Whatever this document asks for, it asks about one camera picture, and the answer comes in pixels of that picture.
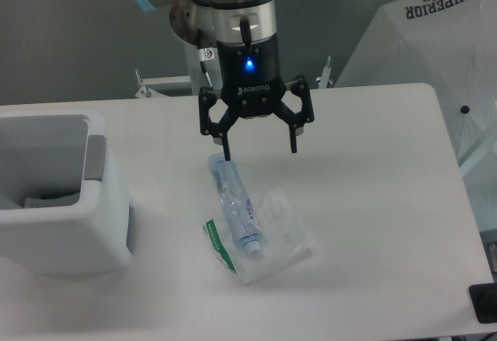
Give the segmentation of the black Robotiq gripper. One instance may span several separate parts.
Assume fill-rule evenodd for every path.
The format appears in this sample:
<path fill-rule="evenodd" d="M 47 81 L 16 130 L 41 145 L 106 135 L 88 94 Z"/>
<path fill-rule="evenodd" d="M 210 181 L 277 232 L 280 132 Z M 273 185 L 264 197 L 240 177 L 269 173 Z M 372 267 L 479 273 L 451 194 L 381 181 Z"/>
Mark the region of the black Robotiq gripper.
<path fill-rule="evenodd" d="M 223 147 L 224 159 L 231 161 L 228 131 L 239 117 L 248 119 L 271 114 L 289 128 L 290 150 L 297 153 L 297 136 L 304 125 L 315 120 L 311 91 L 303 75 L 285 84 L 280 74 L 278 36 L 246 46 L 243 43 L 217 42 L 222 89 L 202 87 L 198 95 L 200 133 L 210 135 Z M 301 99 L 295 113 L 283 101 L 286 91 Z M 210 118 L 210 109 L 221 100 L 227 109 L 218 122 Z"/>

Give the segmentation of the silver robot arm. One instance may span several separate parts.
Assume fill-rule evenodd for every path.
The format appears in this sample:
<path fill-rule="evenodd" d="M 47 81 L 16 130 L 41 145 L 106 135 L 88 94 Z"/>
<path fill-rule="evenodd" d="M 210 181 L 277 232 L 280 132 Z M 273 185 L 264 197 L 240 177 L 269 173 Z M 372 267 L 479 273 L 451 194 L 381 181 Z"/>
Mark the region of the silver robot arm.
<path fill-rule="evenodd" d="M 200 132 L 231 158 L 228 131 L 239 118 L 276 115 L 289 127 L 290 149 L 315 119 L 310 89 L 298 75 L 280 74 L 274 0 L 138 0 L 151 9 L 186 1 L 210 11 L 222 86 L 200 88 Z"/>

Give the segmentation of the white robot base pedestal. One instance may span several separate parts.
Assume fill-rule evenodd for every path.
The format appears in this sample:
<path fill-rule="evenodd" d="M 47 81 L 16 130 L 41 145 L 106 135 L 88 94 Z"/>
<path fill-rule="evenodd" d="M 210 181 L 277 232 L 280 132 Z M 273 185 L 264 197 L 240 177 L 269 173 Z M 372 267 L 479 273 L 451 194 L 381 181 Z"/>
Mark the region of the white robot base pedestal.
<path fill-rule="evenodd" d="M 222 78 L 210 7 L 181 0 L 170 8 L 169 22 L 185 48 L 193 94 L 204 86 L 220 90 Z"/>

